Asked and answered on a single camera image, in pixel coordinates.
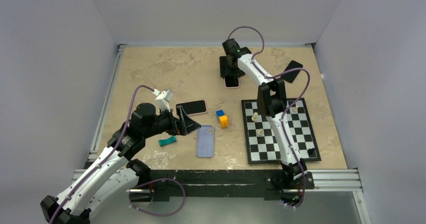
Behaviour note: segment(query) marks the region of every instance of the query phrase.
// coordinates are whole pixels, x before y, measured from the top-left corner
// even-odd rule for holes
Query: blue phone case
[[[197,157],[210,158],[215,153],[215,129],[212,125],[201,125],[197,131]]]

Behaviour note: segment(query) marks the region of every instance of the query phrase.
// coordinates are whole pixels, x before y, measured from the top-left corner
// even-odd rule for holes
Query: blue block
[[[225,115],[225,113],[224,113],[224,111],[222,109],[216,111],[216,116],[220,117],[220,116],[224,116],[224,115]]]

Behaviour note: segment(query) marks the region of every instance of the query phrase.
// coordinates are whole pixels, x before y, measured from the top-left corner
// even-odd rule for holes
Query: green clip
[[[159,140],[158,141],[158,143],[160,144],[160,146],[165,146],[165,145],[168,145],[168,144],[171,144],[171,143],[174,143],[174,142],[176,142],[176,137],[175,136],[172,136],[172,137],[170,137],[168,139],[165,139],[165,140]]]

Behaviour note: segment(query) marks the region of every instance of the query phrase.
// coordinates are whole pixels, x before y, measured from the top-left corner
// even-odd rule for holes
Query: white chess piece
[[[254,121],[254,122],[255,122],[255,121],[257,120],[257,115],[258,115],[258,114],[257,114],[257,112],[255,112],[255,113],[253,114],[253,116],[252,116],[252,121]]]

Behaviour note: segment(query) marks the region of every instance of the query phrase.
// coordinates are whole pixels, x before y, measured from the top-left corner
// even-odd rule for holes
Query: chessboard
[[[295,100],[295,98],[288,98],[287,106]],[[260,115],[256,100],[241,100],[241,105],[249,164],[279,163],[281,156],[277,140],[269,122],[264,116]],[[296,106],[297,109],[292,107],[287,113],[293,140],[299,146],[300,155],[305,161],[320,161],[320,152],[304,98],[301,98]],[[252,121],[254,113],[258,113],[256,121]],[[263,136],[257,134],[259,129],[263,129]]]

